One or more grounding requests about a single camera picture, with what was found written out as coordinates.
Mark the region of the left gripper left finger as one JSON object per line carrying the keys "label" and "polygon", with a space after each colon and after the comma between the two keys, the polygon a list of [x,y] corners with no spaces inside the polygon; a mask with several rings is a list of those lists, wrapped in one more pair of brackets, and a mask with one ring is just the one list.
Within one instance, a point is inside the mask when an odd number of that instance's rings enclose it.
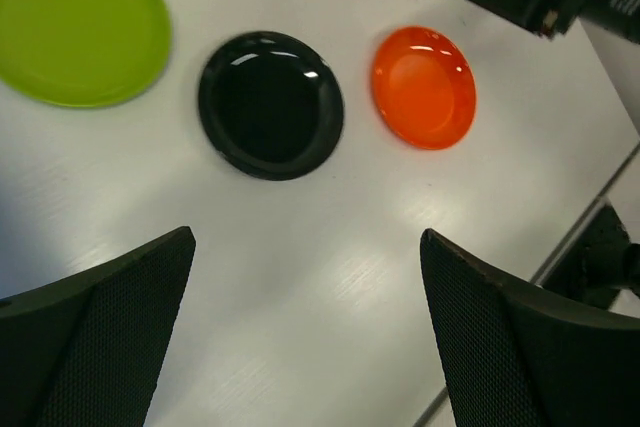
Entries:
{"label": "left gripper left finger", "polygon": [[2,299],[2,425],[143,425],[194,253],[183,226]]}

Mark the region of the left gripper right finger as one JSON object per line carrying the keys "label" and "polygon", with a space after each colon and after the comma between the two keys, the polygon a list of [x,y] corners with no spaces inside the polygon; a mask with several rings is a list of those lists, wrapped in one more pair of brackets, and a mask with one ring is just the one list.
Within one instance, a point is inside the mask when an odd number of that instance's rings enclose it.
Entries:
{"label": "left gripper right finger", "polygon": [[457,425],[638,425],[638,319],[524,281],[433,229],[420,262]]}

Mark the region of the orange plastic plate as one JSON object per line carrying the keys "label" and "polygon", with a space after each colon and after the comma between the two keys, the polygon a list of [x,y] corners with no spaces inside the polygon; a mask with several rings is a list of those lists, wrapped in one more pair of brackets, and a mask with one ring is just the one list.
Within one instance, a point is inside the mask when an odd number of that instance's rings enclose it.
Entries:
{"label": "orange plastic plate", "polygon": [[447,149],[475,118],[475,79],[462,51],[442,33],[407,26],[390,33],[371,64],[374,104],[400,139],[424,150]]}

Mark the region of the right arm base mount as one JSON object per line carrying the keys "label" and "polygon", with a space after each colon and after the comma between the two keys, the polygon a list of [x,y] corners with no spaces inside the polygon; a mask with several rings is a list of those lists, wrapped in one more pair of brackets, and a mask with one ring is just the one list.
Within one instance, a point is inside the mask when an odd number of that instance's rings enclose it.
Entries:
{"label": "right arm base mount", "polygon": [[542,287],[603,310],[623,290],[639,293],[639,245],[613,206],[599,208],[543,278]]}

